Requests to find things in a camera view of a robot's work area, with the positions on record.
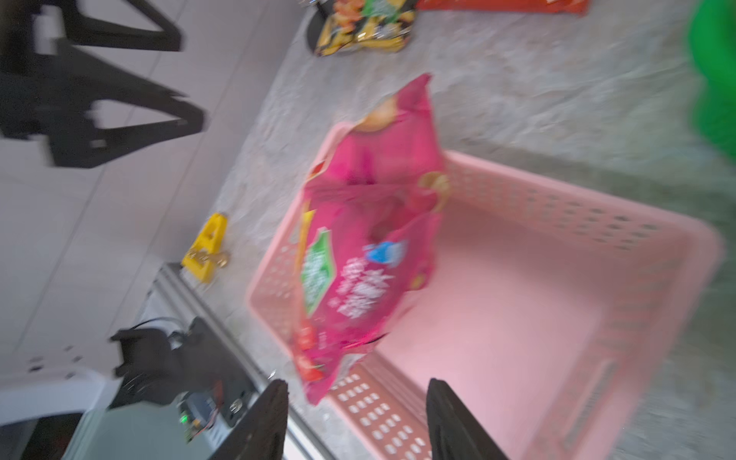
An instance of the granite countertop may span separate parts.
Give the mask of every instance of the granite countertop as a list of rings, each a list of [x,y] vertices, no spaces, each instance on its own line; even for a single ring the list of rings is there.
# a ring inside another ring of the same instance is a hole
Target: granite countertop
[[[432,12],[397,54],[311,56],[297,33],[213,206],[231,264],[202,298],[340,459],[368,452],[328,405],[308,406],[289,358],[253,319],[247,286],[330,127],[417,75],[443,147],[710,222],[736,241],[736,164],[688,122],[702,85],[685,47],[693,0],[593,0],[571,15]],[[725,459],[736,451],[736,260],[620,436],[612,459]]]

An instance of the wire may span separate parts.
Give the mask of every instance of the wire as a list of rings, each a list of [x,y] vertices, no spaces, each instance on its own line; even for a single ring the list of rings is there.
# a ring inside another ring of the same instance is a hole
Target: wire
[[[187,328],[187,325],[184,323],[184,321],[182,321],[179,318],[174,318],[172,316],[159,316],[158,318],[147,319],[146,321],[139,322],[137,325],[133,326],[131,329],[136,329],[139,326],[142,326],[142,325],[148,324],[150,322],[154,322],[154,321],[175,322],[175,323],[177,323],[182,328],[182,330],[187,330],[188,329]]]

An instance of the yellow snack bag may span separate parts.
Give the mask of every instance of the yellow snack bag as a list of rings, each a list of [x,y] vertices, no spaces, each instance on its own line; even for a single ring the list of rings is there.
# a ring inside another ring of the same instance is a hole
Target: yellow snack bag
[[[318,56],[360,48],[399,51],[408,42],[416,4],[417,0],[335,0],[311,48]],[[316,15],[314,21],[320,20]]]

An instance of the red snack bag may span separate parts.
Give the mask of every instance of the red snack bag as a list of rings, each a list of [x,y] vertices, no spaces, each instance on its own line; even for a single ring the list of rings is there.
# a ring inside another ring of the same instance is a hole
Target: red snack bag
[[[588,11],[590,0],[419,0],[418,10],[486,10],[517,13],[577,13]]]
[[[373,349],[404,293],[431,271],[450,185],[429,79],[373,110],[305,184],[293,350],[312,404]]]

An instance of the black mount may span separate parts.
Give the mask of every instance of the black mount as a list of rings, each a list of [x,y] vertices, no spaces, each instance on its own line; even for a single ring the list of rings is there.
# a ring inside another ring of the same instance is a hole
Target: black mount
[[[181,346],[172,349],[166,333],[154,328],[119,330],[110,337],[120,342],[123,364],[115,375],[123,381],[109,408],[141,401],[167,406],[183,392],[209,391],[221,383],[220,414],[235,426],[256,393],[248,374],[203,319],[195,318],[179,339]],[[237,400],[233,412],[230,407]]]
[[[0,19],[0,132],[29,140],[46,135],[54,165],[93,168],[157,142],[202,131],[205,113],[182,94],[137,77],[74,46],[178,51],[176,26],[145,0],[126,0],[161,31],[134,29],[84,16],[76,0],[5,0]],[[58,6],[67,38],[56,55],[37,54],[33,22],[43,4]],[[111,99],[168,113],[171,121],[102,129],[95,101]]]

